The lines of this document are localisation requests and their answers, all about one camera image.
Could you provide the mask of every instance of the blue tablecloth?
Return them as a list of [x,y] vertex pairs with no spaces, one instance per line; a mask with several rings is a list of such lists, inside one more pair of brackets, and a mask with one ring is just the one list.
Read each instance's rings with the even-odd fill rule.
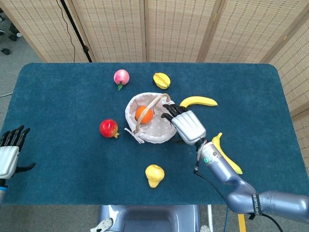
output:
[[[113,74],[130,73],[117,91]],[[167,90],[155,72],[171,78]],[[308,194],[309,182],[277,70],[267,64],[68,63],[26,65],[20,72],[2,132],[30,127],[18,163],[36,167],[9,180],[5,203],[17,204],[213,204],[216,191],[193,175],[195,147],[172,140],[138,144],[126,131],[124,111],[142,92],[168,93],[180,103],[200,95],[217,107],[193,105],[211,139],[222,132],[225,153],[258,192]],[[99,133],[102,120],[118,122],[120,137]],[[165,178],[150,189],[145,168],[157,164]],[[200,172],[227,194],[205,166]]]

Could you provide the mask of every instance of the chair wheel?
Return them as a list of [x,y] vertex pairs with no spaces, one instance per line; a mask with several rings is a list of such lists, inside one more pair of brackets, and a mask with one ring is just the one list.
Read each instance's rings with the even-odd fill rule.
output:
[[7,49],[7,48],[4,48],[1,50],[2,53],[6,54],[6,55],[9,55],[10,54],[10,50]]
[[12,41],[16,41],[17,40],[17,36],[16,35],[10,35],[9,38]]

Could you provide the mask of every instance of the yellow banana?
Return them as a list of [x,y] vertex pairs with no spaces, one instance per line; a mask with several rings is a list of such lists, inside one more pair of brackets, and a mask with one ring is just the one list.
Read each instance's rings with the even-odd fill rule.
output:
[[167,89],[170,85],[170,78],[165,73],[157,72],[154,74],[154,82],[161,89]]
[[241,168],[235,164],[229,157],[226,156],[226,154],[224,154],[223,150],[220,147],[220,138],[221,138],[222,133],[220,132],[217,136],[213,137],[212,139],[212,143],[214,144],[214,146],[218,149],[218,151],[220,151],[221,155],[224,157],[224,159],[228,162],[228,164],[234,169],[234,171],[237,174],[242,174],[242,170]]
[[180,106],[188,107],[189,105],[193,104],[200,104],[200,105],[207,105],[207,106],[216,106],[218,103],[211,99],[211,98],[205,98],[201,96],[192,96],[189,98],[186,98],[180,103]]

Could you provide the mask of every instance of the gray floor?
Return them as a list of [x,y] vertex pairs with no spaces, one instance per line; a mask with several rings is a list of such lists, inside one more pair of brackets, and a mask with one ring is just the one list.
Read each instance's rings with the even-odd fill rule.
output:
[[[9,20],[1,14],[5,21],[0,22],[1,29],[8,29]],[[14,90],[20,69],[30,62],[41,62],[24,38],[16,42],[0,36],[0,46],[11,50],[6,56],[0,53],[0,95]],[[0,98],[0,128],[10,103],[11,96]],[[207,224],[206,207],[201,206],[201,222]],[[4,205],[0,210],[0,231],[66,231],[87,232],[95,227],[99,207],[96,205]],[[214,231],[222,232],[224,228],[226,206],[213,205]],[[285,232],[307,232],[309,225],[275,217]],[[238,232],[237,214],[230,212],[228,231]],[[276,226],[267,218],[246,220],[248,232],[277,232]]]

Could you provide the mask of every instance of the pear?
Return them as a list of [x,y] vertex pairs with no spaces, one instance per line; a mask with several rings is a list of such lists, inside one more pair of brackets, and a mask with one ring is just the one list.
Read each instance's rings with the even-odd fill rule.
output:
[[158,165],[151,164],[145,170],[149,186],[155,188],[164,178],[164,170]]

